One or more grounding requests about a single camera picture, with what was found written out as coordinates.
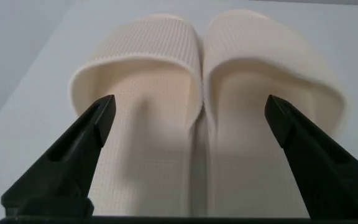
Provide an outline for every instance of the textured footbed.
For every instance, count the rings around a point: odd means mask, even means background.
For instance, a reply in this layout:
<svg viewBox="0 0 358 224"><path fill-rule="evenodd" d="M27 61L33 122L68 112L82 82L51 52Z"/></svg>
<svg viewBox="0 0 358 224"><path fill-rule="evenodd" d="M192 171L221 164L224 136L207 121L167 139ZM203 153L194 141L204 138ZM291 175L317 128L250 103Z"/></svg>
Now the textured footbed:
<svg viewBox="0 0 358 224"><path fill-rule="evenodd" d="M208 215L308 217L264 107L277 95L332 134L344 102L331 74L296 33L246 10L219 15L204 50Z"/></svg>
<svg viewBox="0 0 358 224"><path fill-rule="evenodd" d="M117 28L77 72L78 114L106 95L117 105L88 195L94 215L188 216L200 89L194 30L165 14Z"/></svg>
<svg viewBox="0 0 358 224"><path fill-rule="evenodd" d="M99 69L97 98L117 113L89 197L95 215L184 215L192 78L176 65L131 61Z"/></svg>

